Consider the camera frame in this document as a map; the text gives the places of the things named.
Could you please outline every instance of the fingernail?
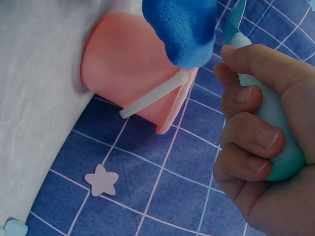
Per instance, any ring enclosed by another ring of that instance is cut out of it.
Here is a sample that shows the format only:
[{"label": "fingernail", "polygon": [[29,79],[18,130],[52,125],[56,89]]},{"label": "fingernail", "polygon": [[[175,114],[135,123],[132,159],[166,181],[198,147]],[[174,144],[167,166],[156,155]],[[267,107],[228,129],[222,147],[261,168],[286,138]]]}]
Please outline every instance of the fingernail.
[{"label": "fingernail", "polygon": [[225,45],[225,46],[223,46],[223,48],[222,48],[223,51],[233,51],[233,50],[235,50],[235,49],[236,49],[236,47],[229,46],[229,45]]},{"label": "fingernail", "polygon": [[267,164],[268,161],[262,158],[250,158],[247,161],[248,167],[256,171],[257,173],[261,172],[266,167]]},{"label": "fingernail", "polygon": [[252,92],[252,86],[243,88],[237,94],[237,102],[239,102],[239,103],[247,103],[248,99],[250,98],[251,92]]},{"label": "fingernail", "polygon": [[276,142],[279,132],[262,127],[257,130],[256,141],[266,150]]}]

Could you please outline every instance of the white star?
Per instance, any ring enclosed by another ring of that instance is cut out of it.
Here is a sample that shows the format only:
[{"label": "white star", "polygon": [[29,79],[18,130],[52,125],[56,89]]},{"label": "white star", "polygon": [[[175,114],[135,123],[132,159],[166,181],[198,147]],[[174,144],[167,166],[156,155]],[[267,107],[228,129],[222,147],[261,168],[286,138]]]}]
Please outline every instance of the white star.
[{"label": "white star", "polygon": [[86,182],[91,186],[91,194],[93,197],[98,197],[102,193],[114,196],[116,190],[114,184],[118,180],[118,174],[115,172],[106,172],[103,165],[98,164],[94,174],[84,176]]}]

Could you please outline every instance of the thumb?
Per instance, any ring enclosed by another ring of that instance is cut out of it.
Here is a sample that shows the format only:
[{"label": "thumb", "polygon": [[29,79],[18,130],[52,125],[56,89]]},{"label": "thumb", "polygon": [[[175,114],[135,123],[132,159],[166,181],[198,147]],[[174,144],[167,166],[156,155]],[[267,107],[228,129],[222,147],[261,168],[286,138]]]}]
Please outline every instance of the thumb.
[{"label": "thumb", "polygon": [[251,44],[239,49],[224,46],[221,56],[233,71],[253,75],[279,94],[315,74],[315,68],[310,64],[263,45]]}]

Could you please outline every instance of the hand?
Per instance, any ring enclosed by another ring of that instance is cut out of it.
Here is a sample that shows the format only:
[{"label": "hand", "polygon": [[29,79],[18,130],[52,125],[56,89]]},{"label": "hand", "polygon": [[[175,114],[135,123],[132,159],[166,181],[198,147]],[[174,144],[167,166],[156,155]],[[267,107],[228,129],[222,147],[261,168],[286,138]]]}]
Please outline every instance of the hand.
[{"label": "hand", "polygon": [[[225,89],[227,120],[214,169],[218,185],[249,225],[268,236],[315,234],[315,68],[262,45],[224,47],[214,72]],[[238,74],[254,75],[281,96],[291,130],[308,166],[290,180],[266,182],[270,158],[285,144],[284,133],[252,113],[261,105],[259,87],[240,86]]]}]

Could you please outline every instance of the white fabric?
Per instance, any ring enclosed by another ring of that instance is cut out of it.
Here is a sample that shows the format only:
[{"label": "white fabric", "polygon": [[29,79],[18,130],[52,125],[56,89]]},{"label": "white fabric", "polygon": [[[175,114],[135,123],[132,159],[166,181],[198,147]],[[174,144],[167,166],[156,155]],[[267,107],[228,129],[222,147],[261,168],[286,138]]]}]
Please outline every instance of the white fabric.
[{"label": "white fabric", "polygon": [[82,49],[112,1],[0,0],[0,228],[25,222],[92,96],[79,80]]}]

